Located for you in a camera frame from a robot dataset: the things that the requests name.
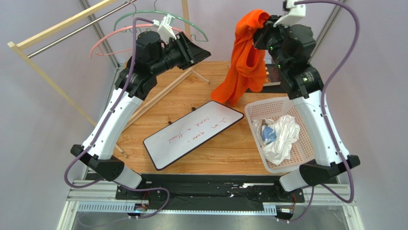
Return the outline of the whiteboard with red writing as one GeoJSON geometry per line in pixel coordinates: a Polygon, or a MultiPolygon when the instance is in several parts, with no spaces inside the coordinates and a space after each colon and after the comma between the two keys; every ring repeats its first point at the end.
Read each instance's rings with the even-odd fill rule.
{"type": "Polygon", "coordinates": [[[244,114],[209,101],[144,139],[157,171],[164,170],[244,118],[244,114]]]}

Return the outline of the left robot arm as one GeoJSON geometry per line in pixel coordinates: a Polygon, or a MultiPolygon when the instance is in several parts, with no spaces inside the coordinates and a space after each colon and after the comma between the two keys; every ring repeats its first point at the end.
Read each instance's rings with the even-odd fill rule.
{"type": "Polygon", "coordinates": [[[142,177],[113,155],[127,122],[157,85],[158,75],[174,67],[185,70],[210,56],[183,32],[168,42],[154,31],[135,35],[130,63],[115,84],[109,106],[90,136],[70,150],[75,161],[81,161],[109,182],[137,188],[142,177]]]}

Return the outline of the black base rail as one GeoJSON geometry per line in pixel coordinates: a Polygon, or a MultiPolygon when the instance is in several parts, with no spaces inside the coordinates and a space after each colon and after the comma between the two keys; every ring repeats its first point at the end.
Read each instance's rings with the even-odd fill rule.
{"type": "Polygon", "coordinates": [[[115,185],[113,201],[128,201],[128,214],[140,211],[264,213],[290,219],[305,192],[279,192],[273,175],[144,174],[139,191],[115,185]]]}

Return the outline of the pink clothes hanger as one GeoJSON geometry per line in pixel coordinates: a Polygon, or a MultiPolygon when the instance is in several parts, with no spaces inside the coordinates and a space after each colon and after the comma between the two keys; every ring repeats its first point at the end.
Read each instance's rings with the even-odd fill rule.
{"type": "MultiPolygon", "coordinates": [[[[133,12],[135,9],[137,9],[136,6],[128,13],[133,12]]],[[[133,32],[137,32],[138,35],[143,32],[157,32],[157,28],[152,25],[153,21],[151,19],[153,19],[153,16],[142,15],[123,19],[114,31],[113,25],[120,17],[117,14],[119,11],[120,9],[111,10],[97,17],[99,21],[95,23],[95,26],[102,30],[102,34],[92,46],[90,58],[113,56],[118,58],[119,62],[124,62],[125,57],[129,56],[132,51],[133,32]]],[[[171,26],[175,34],[183,31],[175,27],[173,22],[171,26]]]]}

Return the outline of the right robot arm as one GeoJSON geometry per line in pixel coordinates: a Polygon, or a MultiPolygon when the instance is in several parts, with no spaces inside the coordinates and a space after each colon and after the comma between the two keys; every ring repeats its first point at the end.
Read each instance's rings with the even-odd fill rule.
{"type": "Polygon", "coordinates": [[[277,186],[291,192],[304,186],[326,182],[361,164],[340,142],[323,95],[324,83],[309,60],[316,42],[310,27],[276,25],[272,15],[253,37],[254,47],[267,50],[275,63],[281,88],[300,114],[311,138],[315,158],[280,177],[277,186]]]}

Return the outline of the white plastic basket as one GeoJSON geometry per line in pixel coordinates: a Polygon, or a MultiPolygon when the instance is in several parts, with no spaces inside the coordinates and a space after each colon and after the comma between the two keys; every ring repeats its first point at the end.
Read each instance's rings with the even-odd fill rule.
{"type": "Polygon", "coordinates": [[[245,117],[248,120],[252,135],[265,169],[272,174],[289,173],[301,164],[315,158],[311,136],[306,125],[288,97],[270,98],[249,103],[245,106],[245,117]],[[300,126],[299,140],[292,145],[290,159],[284,160],[279,165],[269,162],[261,150],[261,140],[258,138],[260,130],[255,126],[256,120],[271,119],[277,121],[283,115],[290,115],[300,126]]]}

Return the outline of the wooden clothes rack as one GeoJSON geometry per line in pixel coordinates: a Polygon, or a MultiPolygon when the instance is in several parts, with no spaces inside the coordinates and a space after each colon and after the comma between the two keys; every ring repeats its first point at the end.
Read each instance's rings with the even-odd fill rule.
{"type": "Polygon", "coordinates": [[[81,11],[76,0],[3,0],[0,3],[0,154],[9,159],[69,161],[73,144],[92,131],[110,94],[115,68],[90,57],[92,28],[33,58],[87,114],[83,117],[9,46],[81,11]]]}

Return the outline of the large black book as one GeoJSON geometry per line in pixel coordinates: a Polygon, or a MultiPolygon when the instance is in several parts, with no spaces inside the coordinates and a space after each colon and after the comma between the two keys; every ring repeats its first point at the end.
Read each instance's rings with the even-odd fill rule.
{"type": "Polygon", "coordinates": [[[283,88],[281,87],[281,84],[280,84],[280,85],[276,85],[276,86],[263,86],[260,93],[285,93],[285,91],[283,90],[283,88]]]}

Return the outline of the green clothes hanger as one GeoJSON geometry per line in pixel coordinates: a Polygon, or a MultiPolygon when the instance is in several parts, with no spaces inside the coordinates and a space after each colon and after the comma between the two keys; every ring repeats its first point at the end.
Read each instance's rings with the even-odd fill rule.
{"type": "Polygon", "coordinates": [[[132,17],[134,17],[134,16],[140,16],[140,15],[142,15],[142,16],[153,16],[153,19],[151,19],[152,21],[154,21],[154,20],[157,20],[158,18],[159,18],[159,15],[160,15],[160,18],[159,18],[159,21],[161,21],[161,19],[164,17],[164,16],[167,16],[168,14],[170,15],[170,16],[172,16],[175,20],[178,20],[178,21],[181,21],[181,22],[183,22],[185,25],[184,25],[184,31],[185,32],[189,32],[189,36],[190,36],[190,38],[192,38],[194,41],[197,41],[197,42],[209,42],[209,39],[208,39],[208,37],[207,37],[207,35],[206,35],[206,33],[199,27],[199,26],[197,26],[197,25],[195,25],[194,23],[192,23],[190,20],[189,20],[189,14],[186,12],[186,13],[183,13],[183,17],[181,17],[181,16],[178,16],[178,15],[176,15],[176,14],[174,14],[174,13],[169,13],[169,12],[166,12],[166,11],[158,11],[157,9],[156,9],[156,1],[154,2],[154,10],[141,10],[141,11],[138,11],[137,9],[135,9],[133,12],[130,12],[130,13],[127,13],[127,14],[124,14],[124,15],[122,15],[121,17],[119,17],[116,21],[115,21],[115,23],[114,23],[114,25],[113,25],[113,30],[115,31],[116,29],[117,29],[117,26],[118,26],[118,24],[120,23],[120,21],[122,21],[123,19],[125,19],[125,18],[127,18],[127,17],[130,17],[130,16],[132,16],[132,17]],[[195,35],[195,34],[192,34],[191,33],[191,28],[193,28],[193,29],[195,29],[197,32],[199,32],[200,34],[201,34],[201,36],[203,37],[203,39],[198,39],[197,38],[197,35],[195,35]]]}

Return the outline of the dark red cover book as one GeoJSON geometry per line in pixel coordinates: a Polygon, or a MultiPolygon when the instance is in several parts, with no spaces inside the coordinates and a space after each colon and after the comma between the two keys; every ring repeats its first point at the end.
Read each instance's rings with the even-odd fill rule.
{"type": "Polygon", "coordinates": [[[263,86],[280,85],[280,77],[274,64],[266,64],[266,78],[263,86]]]}

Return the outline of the white printed t shirt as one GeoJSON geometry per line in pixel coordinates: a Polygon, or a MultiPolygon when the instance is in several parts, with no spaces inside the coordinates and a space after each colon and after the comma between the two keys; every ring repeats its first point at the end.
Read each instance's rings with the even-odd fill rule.
{"type": "Polygon", "coordinates": [[[265,159],[274,165],[289,160],[294,143],[300,139],[300,126],[295,117],[283,115],[273,119],[253,120],[255,139],[265,159]]]}

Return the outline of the orange t shirt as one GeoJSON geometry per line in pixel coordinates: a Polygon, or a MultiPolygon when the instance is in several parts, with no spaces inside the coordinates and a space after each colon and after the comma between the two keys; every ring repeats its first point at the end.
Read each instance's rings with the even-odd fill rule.
{"type": "Polygon", "coordinates": [[[246,90],[262,91],[267,77],[265,51],[254,47],[253,36],[269,18],[266,11],[256,9],[239,20],[235,28],[230,68],[224,81],[211,92],[213,101],[234,106],[246,90]]]}

